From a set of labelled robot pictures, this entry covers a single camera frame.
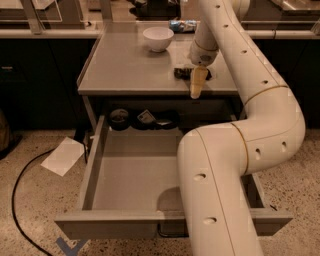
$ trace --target white bowl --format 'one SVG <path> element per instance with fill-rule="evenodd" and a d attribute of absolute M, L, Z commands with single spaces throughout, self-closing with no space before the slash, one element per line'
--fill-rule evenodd
<path fill-rule="evenodd" d="M 163 52 L 170 45 L 173 31 L 165 27 L 152 27 L 143 31 L 143 36 L 154 52 Z"/>

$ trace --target speckled floor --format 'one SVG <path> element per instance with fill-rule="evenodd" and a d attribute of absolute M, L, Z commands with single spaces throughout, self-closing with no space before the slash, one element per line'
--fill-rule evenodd
<path fill-rule="evenodd" d="M 18 232 L 11 214 L 14 183 L 33 157 L 59 145 L 74 131 L 27 131 L 18 147 L 0 161 L 0 255 L 44 255 Z M 320 248 L 320 130 L 308 130 L 301 150 L 289 162 L 260 174 L 267 203 L 286 209 L 294 219 L 273 237 L 261 237 L 265 255 L 319 255 Z M 81 157 L 60 177 L 36 160 L 22 177 L 16 194 L 16 213 L 22 228 L 52 255 L 65 255 L 56 241 L 69 240 L 54 223 L 57 214 L 74 208 L 85 168 Z M 192 255 L 188 239 L 89 240 L 79 256 Z"/>

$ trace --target paper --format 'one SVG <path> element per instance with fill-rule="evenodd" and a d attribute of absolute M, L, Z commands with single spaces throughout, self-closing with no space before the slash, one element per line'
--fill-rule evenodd
<path fill-rule="evenodd" d="M 41 166 L 64 176 L 84 153 L 84 146 L 68 137 L 41 163 Z"/>

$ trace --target open drawer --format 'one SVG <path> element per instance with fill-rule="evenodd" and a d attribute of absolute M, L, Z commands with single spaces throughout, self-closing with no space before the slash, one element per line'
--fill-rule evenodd
<path fill-rule="evenodd" d="M 55 222 L 70 239 L 155 238 L 187 235 L 176 152 L 179 129 L 109 129 L 100 116 L 74 212 Z M 260 235 L 272 235 L 292 219 L 266 208 L 257 176 L 243 179 Z"/>

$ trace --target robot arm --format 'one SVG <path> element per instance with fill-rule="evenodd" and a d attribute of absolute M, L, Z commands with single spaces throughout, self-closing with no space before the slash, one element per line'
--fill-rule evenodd
<path fill-rule="evenodd" d="M 194 129 L 180 142 L 180 189 L 193 255 L 263 255 L 240 177 L 292 157 L 304 139 L 304 118 L 229 0 L 199 0 L 199 5 L 202 20 L 191 59 L 205 67 L 221 51 L 247 119 Z M 197 85 L 201 75 L 195 70 Z"/>

